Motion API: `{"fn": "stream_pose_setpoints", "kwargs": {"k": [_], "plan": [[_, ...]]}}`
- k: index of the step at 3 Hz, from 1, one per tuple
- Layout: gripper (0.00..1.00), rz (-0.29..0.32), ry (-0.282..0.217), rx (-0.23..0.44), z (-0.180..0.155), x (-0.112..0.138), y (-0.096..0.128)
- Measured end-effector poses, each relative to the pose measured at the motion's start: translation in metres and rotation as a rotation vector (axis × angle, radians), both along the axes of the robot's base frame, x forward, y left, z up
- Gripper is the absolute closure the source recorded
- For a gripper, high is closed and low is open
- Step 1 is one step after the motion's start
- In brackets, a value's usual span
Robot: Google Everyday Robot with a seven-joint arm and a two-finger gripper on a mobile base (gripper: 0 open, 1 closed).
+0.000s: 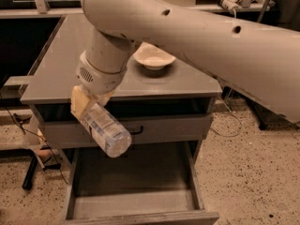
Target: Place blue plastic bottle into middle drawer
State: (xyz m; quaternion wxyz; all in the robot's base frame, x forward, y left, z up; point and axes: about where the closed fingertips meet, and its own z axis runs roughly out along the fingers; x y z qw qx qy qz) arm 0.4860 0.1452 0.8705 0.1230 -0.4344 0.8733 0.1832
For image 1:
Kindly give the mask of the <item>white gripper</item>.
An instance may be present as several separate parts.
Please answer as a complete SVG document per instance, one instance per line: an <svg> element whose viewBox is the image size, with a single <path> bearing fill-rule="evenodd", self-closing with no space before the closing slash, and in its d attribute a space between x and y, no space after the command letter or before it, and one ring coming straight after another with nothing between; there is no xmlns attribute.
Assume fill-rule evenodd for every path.
<svg viewBox="0 0 300 225"><path fill-rule="evenodd" d="M94 68L83 52L76 69L81 85L76 85L72 89L71 113L81 120L96 102L105 107L114 93L113 90L123 81L126 71L126 67L116 73L107 73ZM92 94L99 95L98 100Z"/></svg>

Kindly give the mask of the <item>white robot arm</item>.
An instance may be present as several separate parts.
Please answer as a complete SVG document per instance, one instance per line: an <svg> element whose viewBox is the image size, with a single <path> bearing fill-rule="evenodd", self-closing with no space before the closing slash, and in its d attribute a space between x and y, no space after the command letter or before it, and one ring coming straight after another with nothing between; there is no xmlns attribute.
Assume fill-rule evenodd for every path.
<svg viewBox="0 0 300 225"><path fill-rule="evenodd" d="M92 38L81 60L94 95L114 90L143 42L300 123L300 34L162 0L81 0Z"/></svg>

